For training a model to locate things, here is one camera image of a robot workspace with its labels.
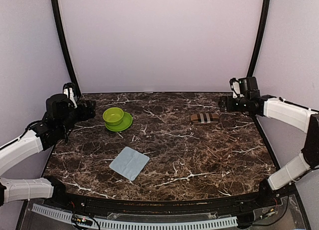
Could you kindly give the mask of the plaid sunglasses case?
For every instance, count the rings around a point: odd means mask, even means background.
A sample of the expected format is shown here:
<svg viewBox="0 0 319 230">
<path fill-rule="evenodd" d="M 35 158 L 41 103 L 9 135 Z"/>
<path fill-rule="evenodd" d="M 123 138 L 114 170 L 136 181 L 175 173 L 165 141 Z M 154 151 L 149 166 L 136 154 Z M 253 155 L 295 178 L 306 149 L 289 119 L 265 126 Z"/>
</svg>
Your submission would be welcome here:
<svg viewBox="0 0 319 230">
<path fill-rule="evenodd" d="M 197 113 L 190 116 L 191 123 L 197 125 L 216 124 L 219 120 L 219 115 L 214 113 Z"/>
</svg>

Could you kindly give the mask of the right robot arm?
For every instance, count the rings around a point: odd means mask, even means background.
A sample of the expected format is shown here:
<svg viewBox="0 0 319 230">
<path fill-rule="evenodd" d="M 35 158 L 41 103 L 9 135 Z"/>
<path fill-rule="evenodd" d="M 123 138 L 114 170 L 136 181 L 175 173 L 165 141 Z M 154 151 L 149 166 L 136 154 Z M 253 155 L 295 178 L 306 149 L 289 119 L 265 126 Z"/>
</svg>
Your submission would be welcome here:
<svg viewBox="0 0 319 230">
<path fill-rule="evenodd" d="M 296 182 L 319 167 L 319 113 L 317 110 L 271 95 L 261 95 L 255 77 L 232 78 L 232 95 L 222 96 L 220 111 L 239 112 L 279 120 L 303 133 L 306 140 L 301 152 L 280 170 L 263 180 L 254 202 L 265 207 L 274 198 L 274 192 Z"/>
</svg>

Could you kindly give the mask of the light blue cleaning cloth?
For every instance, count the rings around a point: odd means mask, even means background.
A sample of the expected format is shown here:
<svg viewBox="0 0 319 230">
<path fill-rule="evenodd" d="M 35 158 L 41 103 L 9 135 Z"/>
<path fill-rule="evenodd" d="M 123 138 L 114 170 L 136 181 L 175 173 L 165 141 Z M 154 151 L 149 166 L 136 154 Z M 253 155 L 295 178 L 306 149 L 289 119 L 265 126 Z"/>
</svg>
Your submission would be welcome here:
<svg viewBox="0 0 319 230">
<path fill-rule="evenodd" d="M 128 180 L 134 181 L 149 160 L 148 156 L 126 146 L 109 167 Z"/>
</svg>

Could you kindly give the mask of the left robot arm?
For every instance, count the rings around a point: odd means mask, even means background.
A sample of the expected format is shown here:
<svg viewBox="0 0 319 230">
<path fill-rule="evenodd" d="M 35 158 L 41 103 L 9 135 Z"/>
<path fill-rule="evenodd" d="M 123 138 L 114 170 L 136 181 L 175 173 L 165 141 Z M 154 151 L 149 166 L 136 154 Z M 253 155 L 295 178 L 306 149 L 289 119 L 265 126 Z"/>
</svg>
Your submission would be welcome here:
<svg viewBox="0 0 319 230">
<path fill-rule="evenodd" d="M 46 151 L 58 141 L 69 139 L 70 131 L 79 121 L 96 115 L 96 102 L 73 102 L 66 94 L 55 94 L 46 100 L 46 112 L 41 120 L 30 123 L 23 134 L 0 148 L 0 173 L 4 174 L 25 159 Z M 38 179 L 0 179 L 0 203 L 51 199 L 59 208 L 70 204 L 65 185 L 54 177 Z"/>
</svg>

